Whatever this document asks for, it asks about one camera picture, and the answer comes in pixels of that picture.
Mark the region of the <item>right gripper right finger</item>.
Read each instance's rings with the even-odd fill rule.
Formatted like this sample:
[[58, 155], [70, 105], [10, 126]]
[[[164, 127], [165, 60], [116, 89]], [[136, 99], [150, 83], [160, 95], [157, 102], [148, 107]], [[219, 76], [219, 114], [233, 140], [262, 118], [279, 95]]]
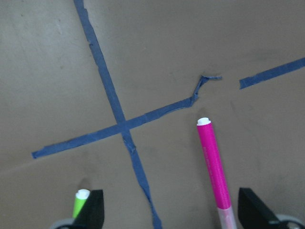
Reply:
[[238, 219], [244, 229], [277, 229], [279, 219], [250, 188], [238, 193]]

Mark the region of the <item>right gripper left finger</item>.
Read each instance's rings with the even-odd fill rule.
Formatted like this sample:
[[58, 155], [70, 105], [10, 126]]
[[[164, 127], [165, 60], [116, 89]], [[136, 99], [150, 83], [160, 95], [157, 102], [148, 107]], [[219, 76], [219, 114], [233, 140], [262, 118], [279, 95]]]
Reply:
[[102, 229], [104, 225], [103, 190], [93, 190], [72, 223], [73, 229]]

